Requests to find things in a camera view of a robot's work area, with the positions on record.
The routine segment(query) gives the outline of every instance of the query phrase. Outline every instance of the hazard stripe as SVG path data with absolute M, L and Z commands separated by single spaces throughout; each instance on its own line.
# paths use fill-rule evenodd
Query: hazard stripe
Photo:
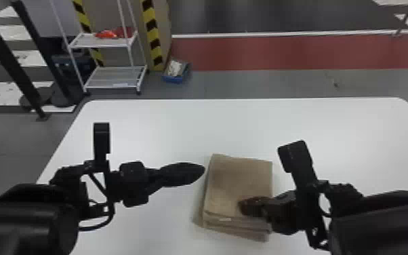
M 73 6 L 75 8 L 77 19 L 79 20 L 82 31 L 84 31 L 84 33 L 91 33 L 90 20 L 87 17 L 87 14 L 85 14 L 82 0 L 73 0 Z M 100 49 L 91 48 L 89 50 L 90 55 L 97 62 L 98 66 L 104 66 L 103 55 L 101 54 Z
M 153 70 L 162 71 L 165 67 L 163 51 L 161 50 L 160 34 L 152 0 L 140 0 L 142 17 L 147 30 L 147 39 L 150 48 L 150 57 L 153 61 Z

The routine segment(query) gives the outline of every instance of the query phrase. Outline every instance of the folded towel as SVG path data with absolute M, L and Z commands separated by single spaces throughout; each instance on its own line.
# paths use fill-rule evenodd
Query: folded towel
M 270 226 L 260 218 L 242 215 L 242 199 L 272 197 L 272 162 L 212 155 L 207 178 L 203 226 L 258 241 L 266 241 Z

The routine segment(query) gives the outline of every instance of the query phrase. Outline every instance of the shelf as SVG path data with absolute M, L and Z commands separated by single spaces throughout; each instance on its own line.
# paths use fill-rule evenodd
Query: shelf
M 77 37 L 70 43 L 69 47 L 71 49 L 81 49 L 81 48 L 108 48 L 108 47 L 130 47 L 134 40 L 138 36 L 138 32 L 134 31 L 133 36 L 128 39 L 118 38 L 118 39 L 101 39 L 95 37 L 95 34 L 80 33 Z
M 86 88 L 98 89 L 121 89 L 136 88 L 140 89 L 141 82 L 145 76 L 147 66 L 134 67 L 97 67 L 91 74 Z

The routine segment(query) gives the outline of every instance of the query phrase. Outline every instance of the red floor stripe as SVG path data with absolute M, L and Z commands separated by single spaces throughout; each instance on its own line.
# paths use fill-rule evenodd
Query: red floor stripe
M 408 35 L 174 39 L 193 70 L 408 68 Z

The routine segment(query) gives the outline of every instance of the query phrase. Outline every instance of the table surface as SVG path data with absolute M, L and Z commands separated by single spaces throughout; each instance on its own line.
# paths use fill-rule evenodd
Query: table surface
M 135 160 L 152 168 L 176 161 L 207 166 L 212 153 L 223 153 L 274 162 L 274 193 L 282 193 L 294 185 L 277 147 L 305 140 L 320 179 L 350 182 L 366 195 L 408 190 L 408 103 L 399 98 L 91 101 L 39 183 L 93 157 L 96 121 L 110 122 L 114 170 Z M 258 243 L 198 227 L 192 217 L 203 184 L 201 178 L 161 189 L 136 208 L 118 205 L 107 227 L 79 234 L 72 254 L 326 254 L 309 248 L 304 233 Z M 98 196 L 93 185 L 89 194 Z

